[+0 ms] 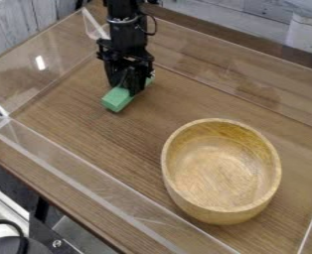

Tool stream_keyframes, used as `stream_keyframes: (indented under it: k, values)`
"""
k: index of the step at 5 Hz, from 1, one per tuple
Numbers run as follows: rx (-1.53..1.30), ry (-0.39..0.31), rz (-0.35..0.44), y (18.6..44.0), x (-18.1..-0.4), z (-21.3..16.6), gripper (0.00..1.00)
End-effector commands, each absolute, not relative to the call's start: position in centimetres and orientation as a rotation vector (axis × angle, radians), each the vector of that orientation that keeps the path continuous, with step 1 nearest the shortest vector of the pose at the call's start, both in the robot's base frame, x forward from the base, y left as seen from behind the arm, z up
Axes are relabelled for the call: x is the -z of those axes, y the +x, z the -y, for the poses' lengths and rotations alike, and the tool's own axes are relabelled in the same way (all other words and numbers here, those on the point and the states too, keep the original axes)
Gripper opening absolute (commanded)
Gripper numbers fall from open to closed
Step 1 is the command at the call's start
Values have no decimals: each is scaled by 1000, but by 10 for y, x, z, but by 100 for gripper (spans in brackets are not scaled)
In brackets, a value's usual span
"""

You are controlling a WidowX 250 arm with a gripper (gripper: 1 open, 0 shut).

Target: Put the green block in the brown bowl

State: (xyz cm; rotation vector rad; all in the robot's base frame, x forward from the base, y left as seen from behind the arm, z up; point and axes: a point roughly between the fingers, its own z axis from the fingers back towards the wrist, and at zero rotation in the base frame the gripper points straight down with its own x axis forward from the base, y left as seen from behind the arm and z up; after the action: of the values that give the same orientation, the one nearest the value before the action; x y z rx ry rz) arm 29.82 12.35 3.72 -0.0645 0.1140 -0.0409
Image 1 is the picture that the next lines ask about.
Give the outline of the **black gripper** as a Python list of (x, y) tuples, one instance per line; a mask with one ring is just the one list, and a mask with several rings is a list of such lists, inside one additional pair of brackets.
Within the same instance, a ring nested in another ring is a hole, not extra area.
[(134, 14), (123, 19), (107, 18), (109, 38), (101, 38), (98, 58), (105, 62), (105, 71), (111, 87), (121, 86), (135, 96), (145, 90), (151, 77), (154, 56), (147, 52), (147, 15)]

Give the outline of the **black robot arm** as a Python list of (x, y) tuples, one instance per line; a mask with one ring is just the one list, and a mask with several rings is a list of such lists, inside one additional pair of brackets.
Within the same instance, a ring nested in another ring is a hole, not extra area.
[(155, 57), (147, 45), (157, 29), (149, 31), (149, 19), (154, 17), (143, 12), (145, 3), (145, 0), (103, 0), (110, 38), (97, 40), (110, 85), (125, 88), (131, 96), (145, 90), (154, 71)]

